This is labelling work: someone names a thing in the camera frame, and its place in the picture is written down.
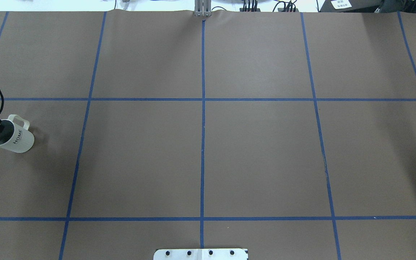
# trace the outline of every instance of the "white floor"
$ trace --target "white floor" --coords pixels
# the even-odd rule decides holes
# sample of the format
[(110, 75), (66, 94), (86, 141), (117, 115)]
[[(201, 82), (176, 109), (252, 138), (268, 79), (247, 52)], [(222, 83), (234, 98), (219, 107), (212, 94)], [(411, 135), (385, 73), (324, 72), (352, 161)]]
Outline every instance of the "white floor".
[[(319, 8), (324, 0), (318, 0)], [(259, 0), (261, 12), (272, 12), (274, 0)], [(227, 10), (238, 11), (243, 5), (241, 0), (213, 0), (211, 7), (221, 6)], [(315, 0), (297, 0), (296, 6), (301, 12), (317, 12)], [(104, 10), (193, 10), (194, 0), (4, 0), (0, 1), (0, 11), (104, 11)]]

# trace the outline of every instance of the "white metal plate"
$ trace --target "white metal plate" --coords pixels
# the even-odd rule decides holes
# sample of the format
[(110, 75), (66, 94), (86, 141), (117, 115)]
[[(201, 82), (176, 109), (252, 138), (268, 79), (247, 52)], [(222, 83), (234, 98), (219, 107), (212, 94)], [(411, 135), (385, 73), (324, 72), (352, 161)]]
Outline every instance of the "white metal plate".
[(153, 260), (248, 260), (248, 250), (242, 248), (157, 250)]

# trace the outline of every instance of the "mug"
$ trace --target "mug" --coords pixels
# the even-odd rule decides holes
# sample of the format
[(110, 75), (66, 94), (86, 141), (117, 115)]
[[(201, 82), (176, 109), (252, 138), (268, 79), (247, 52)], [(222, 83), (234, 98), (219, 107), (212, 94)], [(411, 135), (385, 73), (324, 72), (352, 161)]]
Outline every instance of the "mug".
[[(23, 127), (14, 123), (14, 118), (23, 121)], [(24, 153), (33, 146), (35, 137), (28, 131), (30, 122), (18, 115), (9, 115), (6, 120), (1, 120), (4, 126), (0, 133), (0, 147), (15, 153)]]

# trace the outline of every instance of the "mug handle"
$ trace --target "mug handle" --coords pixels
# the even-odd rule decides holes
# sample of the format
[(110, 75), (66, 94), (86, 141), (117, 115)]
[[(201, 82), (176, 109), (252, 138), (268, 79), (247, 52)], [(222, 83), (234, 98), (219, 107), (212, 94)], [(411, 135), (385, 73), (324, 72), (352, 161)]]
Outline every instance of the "mug handle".
[(14, 118), (16, 118), (17, 120), (23, 121), (23, 128), (24, 128), (25, 130), (28, 130), (28, 128), (30, 127), (30, 122), (28, 122), (27, 120), (25, 120), (25, 119), (21, 118), (21, 117), (20, 117), (20, 116), (18, 116), (18, 115), (9, 115), (9, 116), (7, 117), (7, 120), (9, 120), (10, 122), (13, 122), (13, 123), (14, 123)]

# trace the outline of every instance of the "white bracket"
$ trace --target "white bracket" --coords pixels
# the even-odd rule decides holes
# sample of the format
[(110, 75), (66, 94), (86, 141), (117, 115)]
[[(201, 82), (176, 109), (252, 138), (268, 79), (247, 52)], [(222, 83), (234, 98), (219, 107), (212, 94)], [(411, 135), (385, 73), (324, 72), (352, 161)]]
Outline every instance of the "white bracket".
[(153, 260), (248, 260), (248, 250), (242, 248), (157, 250)]
[(195, 0), (195, 16), (211, 16), (211, 0)]

